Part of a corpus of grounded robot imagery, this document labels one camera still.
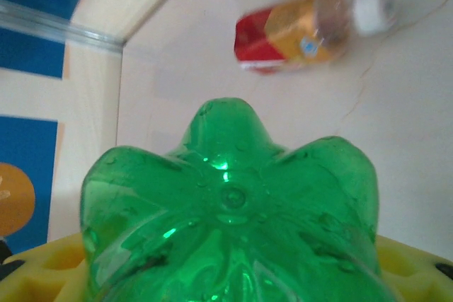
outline plastic bottle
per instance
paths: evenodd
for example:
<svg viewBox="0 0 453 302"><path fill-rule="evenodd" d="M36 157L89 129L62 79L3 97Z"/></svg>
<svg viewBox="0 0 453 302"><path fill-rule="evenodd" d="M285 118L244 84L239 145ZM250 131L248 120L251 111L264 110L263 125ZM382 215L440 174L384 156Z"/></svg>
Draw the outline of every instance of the plastic bottle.
<svg viewBox="0 0 453 302"><path fill-rule="evenodd" d="M234 51L244 69L298 69L338 58L354 32L367 37L395 22L394 0L291 0L244 16Z"/></svg>
<svg viewBox="0 0 453 302"><path fill-rule="evenodd" d="M352 144L288 151L247 103L212 100L174 151L117 147L86 176L86 302L395 302L377 212Z"/></svg>

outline black object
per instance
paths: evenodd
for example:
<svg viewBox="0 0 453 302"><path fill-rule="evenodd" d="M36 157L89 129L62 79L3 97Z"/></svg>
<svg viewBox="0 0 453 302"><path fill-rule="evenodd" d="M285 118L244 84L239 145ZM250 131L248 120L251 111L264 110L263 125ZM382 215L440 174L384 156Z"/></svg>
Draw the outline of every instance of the black object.
<svg viewBox="0 0 453 302"><path fill-rule="evenodd" d="M446 265L445 263L437 263L435 265L435 267L441 273L448 276L450 279L453 279L453 265Z"/></svg>
<svg viewBox="0 0 453 302"><path fill-rule="evenodd" d="M3 263L8 257L12 256L11 250L9 250L4 240L0 240L0 264Z"/></svg>
<svg viewBox="0 0 453 302"><path fill-rule="evenodd" d="M10 273L14 272L14 270L18 269L24 263L25 261L16 260L10 263L6 263L5 265L0 265L0 281L7 277Z"/></svg>

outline green plastic bottle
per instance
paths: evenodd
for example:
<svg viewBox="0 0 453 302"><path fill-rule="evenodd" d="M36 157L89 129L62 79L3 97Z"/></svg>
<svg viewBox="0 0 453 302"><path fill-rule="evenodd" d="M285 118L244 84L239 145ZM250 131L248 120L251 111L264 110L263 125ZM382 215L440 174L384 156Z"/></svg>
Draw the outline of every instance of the green plastic bottle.
<svg viewBox="0 0 453 302"><path fill-rule="evenodd" d="M235 98L166 156L117 147L83 185L87 301L395 301L374 246L377 179L344 139L295 151Z"/></svg>

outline bottle cap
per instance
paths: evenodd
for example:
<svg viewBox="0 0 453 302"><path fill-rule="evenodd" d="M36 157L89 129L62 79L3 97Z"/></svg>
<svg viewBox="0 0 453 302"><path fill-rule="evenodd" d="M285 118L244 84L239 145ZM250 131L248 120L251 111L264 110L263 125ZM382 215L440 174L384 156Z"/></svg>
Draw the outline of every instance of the bottle cap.
<svg viewBox="0 0 453 302"><path fill-rule="evenodd" d="M352 16L361 36L387 31L396 22L395 0L354 0Z"/></svg>

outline orange circle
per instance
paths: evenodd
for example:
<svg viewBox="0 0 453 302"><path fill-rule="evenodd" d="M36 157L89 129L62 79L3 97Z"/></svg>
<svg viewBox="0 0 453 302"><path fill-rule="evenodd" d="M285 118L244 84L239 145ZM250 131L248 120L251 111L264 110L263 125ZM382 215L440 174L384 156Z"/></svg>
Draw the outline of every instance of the orange circle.
<svg viewBox="0 0 453 302"><path fill-rule="evenodd" d="M0 236L21 230L35 211L30 178L11 164L0 163Z"/></svg>

